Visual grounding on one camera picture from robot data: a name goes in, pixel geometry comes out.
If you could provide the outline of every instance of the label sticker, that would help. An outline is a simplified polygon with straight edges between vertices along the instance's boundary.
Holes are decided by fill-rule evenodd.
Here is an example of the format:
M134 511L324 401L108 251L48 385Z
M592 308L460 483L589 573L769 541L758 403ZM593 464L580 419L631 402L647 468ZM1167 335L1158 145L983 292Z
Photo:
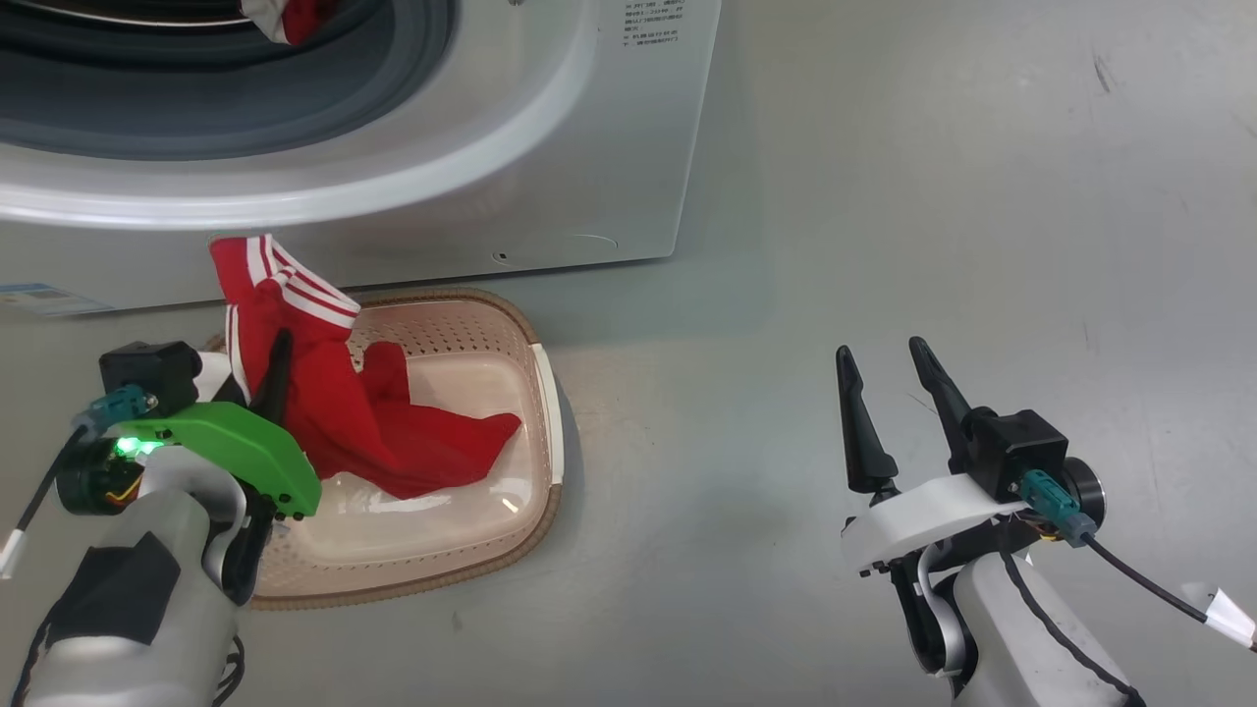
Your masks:
M0 304L25 309L43 317L85 315L88 312L106 312L113 308L38 282L0 284Z
M645 0L625 4L625 47L651 47L680 40L685 0Z

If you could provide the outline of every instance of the laundry basket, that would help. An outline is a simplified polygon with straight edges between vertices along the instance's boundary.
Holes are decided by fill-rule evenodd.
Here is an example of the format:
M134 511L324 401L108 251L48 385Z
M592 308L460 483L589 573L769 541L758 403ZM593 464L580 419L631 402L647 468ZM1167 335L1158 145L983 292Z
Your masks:
M277 523L255 609L321 609L405 596L507 567L541 542L563 488L563 429L546 350L509 302L478 289L363 304L356 366L376 341L406 351L411 401L519 431L488 478L401 501L349 474L323 482L318 513Z

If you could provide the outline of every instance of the red cloth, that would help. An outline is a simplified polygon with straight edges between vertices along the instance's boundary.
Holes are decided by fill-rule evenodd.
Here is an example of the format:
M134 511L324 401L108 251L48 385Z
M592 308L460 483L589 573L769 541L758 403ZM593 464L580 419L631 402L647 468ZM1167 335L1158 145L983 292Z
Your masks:
M300 44L336 14L337 0L240 0L240 14L274 43Z
M293 335L284 428L319 478L362 477L397 498L483 479L519 428L410 404L405 353L368 348L360 376L346 341L358 304L304 268L270 234L210 244L228 301L231 372L246 400L258 392L280 328Z
M390 482L397 491L390 493L398 498L483 479L519 429L519 418L510 413L476 420L411 405L406 353L392 342L367 347L361 379L380 435L397 459L401 473Z

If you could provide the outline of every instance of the blue connector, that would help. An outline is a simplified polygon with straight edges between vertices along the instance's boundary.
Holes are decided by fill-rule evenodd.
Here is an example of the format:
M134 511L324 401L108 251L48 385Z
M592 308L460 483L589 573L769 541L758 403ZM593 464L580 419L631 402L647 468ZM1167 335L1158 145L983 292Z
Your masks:
M83 439L92 440L118 423L147 415L155 406L156 399L147 395L138 385L124 385L104 398L93 400L87 410L74 416L73 426L87 428Z
M1061 537L1070 543L1070 547L1082 547L1086 545L1082 536L1095 535L1096 522L1084 513L1077 499L1046 472L1035 469L1022 477L1018 493L1035 512L1060 530Z

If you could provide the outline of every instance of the washing machine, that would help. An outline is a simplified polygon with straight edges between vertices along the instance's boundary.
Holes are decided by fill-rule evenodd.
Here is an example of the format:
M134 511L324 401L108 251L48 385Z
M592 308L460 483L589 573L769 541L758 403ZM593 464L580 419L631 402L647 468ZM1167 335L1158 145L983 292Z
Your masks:
M338 0L309 40L235 0L0 9L0 302L220 297L274 233L342 287L672 252L718 0Z

